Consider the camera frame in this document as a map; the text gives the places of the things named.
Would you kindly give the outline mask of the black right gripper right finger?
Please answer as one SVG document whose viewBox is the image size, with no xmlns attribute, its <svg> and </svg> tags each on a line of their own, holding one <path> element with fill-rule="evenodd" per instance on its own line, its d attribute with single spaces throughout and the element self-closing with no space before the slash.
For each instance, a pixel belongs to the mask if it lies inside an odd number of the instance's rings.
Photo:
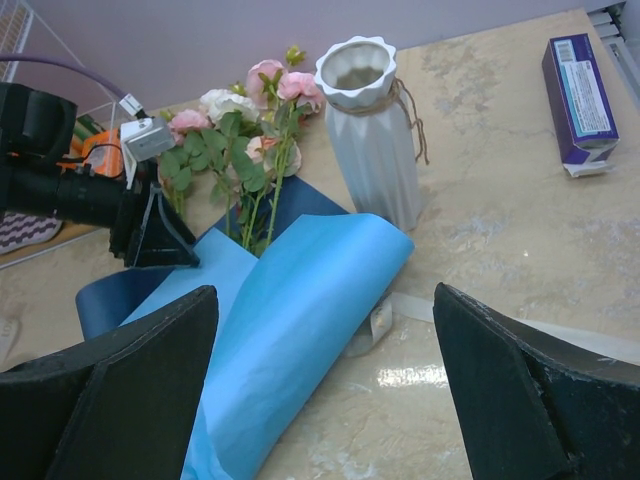
<svg viewBox="0 0 640 480">
<path fill-rule="evenodd" d="M 638 366 L 444 283 L 433 316 L 473 478 L 638 478 Z"/>
</svg>

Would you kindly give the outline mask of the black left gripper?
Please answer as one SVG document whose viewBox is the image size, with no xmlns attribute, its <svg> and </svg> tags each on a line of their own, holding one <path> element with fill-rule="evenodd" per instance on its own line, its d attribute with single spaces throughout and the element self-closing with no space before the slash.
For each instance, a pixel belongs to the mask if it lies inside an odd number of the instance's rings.
<svg viewBox="0 0 640 480">
<path fill-rule="evenodd" d="M 122 175 L 63 166 L 76 112 L 62 97 L 1 84 L 1 211 L 107 228 L 109 251 L 126 267 L 197 267 L 196 237 L 149 167 L 128 186 Z"/>
</svg>

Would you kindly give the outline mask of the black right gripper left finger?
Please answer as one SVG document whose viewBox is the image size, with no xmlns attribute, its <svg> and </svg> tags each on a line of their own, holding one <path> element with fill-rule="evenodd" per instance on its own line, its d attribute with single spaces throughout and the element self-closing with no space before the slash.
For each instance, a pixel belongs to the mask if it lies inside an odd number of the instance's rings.
<svg viewBox="0 0 640 480">
<path fill-rule="evenodd" d="M 198 287 L 1 375 L 4 479 L 177 479 L 218 324 Z"/>
</svg>

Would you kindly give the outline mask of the blue wrapping paper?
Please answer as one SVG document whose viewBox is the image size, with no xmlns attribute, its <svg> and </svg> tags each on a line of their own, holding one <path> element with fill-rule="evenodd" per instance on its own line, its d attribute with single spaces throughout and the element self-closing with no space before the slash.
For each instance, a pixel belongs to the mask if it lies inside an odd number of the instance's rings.
<svg viewBox="0 0 640 480">
<path fill-rule="evenodd" d="M 261 256 L 219 226 L 196 268 L 128 269 L 82 288 L 94 338 L 203 285 L 219 326 L 182 470 L 185 479 L 252 479 L 407 262 L 412 240 L 374 214 L 350 214 L 298 177 L 284 183 Z"/>
</svg>

